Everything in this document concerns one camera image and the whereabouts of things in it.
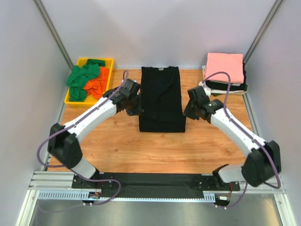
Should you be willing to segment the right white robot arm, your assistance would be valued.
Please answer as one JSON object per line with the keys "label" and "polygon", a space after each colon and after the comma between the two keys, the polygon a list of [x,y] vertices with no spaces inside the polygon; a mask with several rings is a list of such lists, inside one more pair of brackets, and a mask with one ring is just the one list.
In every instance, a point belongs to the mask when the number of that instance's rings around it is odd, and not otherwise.
{"label": "right white robot arm", "polygon": [[251,132],[226,107],[222,101],[210,100],[202,86],[188,90],[189,101],[184,115],[193,120],[203,119],[222,131],[243,153],[245,162],[242,165],[226,164],[215,170],[212,185],[222,190],[230,182],[245,181],[253,187],[267,184],[276,177],[277,185],[281,186],[280,147],[275,141],[266,141]]}

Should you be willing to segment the green t shirt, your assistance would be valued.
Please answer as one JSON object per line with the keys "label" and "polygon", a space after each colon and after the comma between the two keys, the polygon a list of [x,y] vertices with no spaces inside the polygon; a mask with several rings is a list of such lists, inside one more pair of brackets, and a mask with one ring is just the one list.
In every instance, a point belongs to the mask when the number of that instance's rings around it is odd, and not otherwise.
{"label": "green t shirt", "polygon": [[88,97],[87,92],[83,89],[88,81],[95,79],[100,74],[100,67],[105,67],[105,61],[88,59],[82,67],[74,66],[67,80],[69,87],[69,101],[83,102]]}

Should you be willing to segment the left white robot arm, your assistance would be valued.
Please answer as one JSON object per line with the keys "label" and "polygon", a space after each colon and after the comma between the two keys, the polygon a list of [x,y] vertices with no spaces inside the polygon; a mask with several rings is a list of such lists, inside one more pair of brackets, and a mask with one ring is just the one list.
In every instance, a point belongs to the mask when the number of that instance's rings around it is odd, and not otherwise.
{"label": "left white robot arm", "polygon": [[80,177],[88,189],[94,189],[99,183],[99,170],[83,156],[80,143],[84,138],[106,119],[121,111],[127,115],[140,115],[141,85],[131,79],[122,82],[121,86],[110,89],[76,119],[63,126],[55,124],[51,127],[48,141],[48,152],[66,168]]}

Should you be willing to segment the black t shirt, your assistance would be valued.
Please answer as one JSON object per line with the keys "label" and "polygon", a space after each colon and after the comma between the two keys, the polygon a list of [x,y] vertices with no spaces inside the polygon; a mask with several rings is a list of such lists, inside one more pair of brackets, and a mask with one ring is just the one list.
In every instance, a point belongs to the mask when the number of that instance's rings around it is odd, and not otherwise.
{"label": "black t shirt", "polygon": [[178,67],[142,67],[139,130],[155,133],[184,133],[180,72]]}

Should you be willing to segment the orange t shirt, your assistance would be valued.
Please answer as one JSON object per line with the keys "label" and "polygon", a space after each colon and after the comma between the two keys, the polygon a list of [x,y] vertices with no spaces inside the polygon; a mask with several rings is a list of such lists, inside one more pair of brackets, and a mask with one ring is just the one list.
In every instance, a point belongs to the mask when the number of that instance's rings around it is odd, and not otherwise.
{"label": "orange t shirt", "polygon": [[92,95],[95,99],[100,99],[106,91],[108,77],[109,69],[101,66],[99,76],[88,81],[83,89],[87,92],[88,96]]}

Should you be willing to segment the aluminium frame rail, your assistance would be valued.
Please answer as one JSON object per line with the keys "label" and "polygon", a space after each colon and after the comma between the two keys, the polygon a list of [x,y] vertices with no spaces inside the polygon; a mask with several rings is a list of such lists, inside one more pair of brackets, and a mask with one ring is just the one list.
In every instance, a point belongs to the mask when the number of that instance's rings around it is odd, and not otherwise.
{"label": "aluminium frame rail", "polygon": [[[29,190],[38,190],[38,199],[41,200],[82,200],[82,201],[100,201],[103,202],[112,194],[105,194],[103,188],[73,188],[72,184],[74,174],[72,172],[47,172],[36,171],[33,173]],[[118,195],[113,198],[114,201],[133,201],[133,202],[205,202],[214,203],[218,196],[225,197],[230,192],[222,190],[212,190],[210,188],[201,188],[197,186],[196,195],[182,191],[180,195],[156,195],[154,192],[147,191],[146,194],[131,194],[124,187]],[[245,182],[235,182],[233,194],[285,194],[285,189],[274,189],[268,185],[258,187],[246,186]]]}

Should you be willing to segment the pink folded t shirt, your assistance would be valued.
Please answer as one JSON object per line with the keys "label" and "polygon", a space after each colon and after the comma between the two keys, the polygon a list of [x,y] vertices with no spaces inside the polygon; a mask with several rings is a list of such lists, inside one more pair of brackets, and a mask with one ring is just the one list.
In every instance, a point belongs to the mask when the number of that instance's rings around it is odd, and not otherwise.
{"label": "pink folded t shirt", "polygon": [[208,78],[217,72],[226,72],[230,76],[231,83],[242,84],[244,82],[243,73],[243,55],[242,54],[225,54],[225,53],[208,53],[204,77],[210,81],[228,82],[228,76],[219,73]]}

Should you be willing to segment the stack of folded shirts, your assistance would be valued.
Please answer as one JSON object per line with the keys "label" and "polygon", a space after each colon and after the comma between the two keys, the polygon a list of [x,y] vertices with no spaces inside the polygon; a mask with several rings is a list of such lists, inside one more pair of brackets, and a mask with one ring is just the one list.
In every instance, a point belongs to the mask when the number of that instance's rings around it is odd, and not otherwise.
{"label": "stack of folded shirts", "polygon": [[[230,85],[230,91],[229,94],[234,95],[243,95],[247,92],[248,85],[246,84],[246,70],[245,70],[245,64],[243,63],[243,75],[244,75],[244,82],[240,85]],[[205,81],[206,87],[208,87],[211,90],[212,95],[221,95],[226,94],[228,83],[218,83],[213,81]]]}

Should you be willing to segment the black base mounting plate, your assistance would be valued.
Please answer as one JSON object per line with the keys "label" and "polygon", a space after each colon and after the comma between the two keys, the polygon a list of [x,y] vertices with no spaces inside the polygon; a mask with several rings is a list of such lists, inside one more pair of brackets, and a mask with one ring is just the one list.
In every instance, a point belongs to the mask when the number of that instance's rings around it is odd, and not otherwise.
{"label": "black base mounting plate", "polygon": [[121,183],[118,198],[203,198],[204,191],[239,191],[239,183],[224,183],[202,174],[109,173],[97,179],[116,179]]}

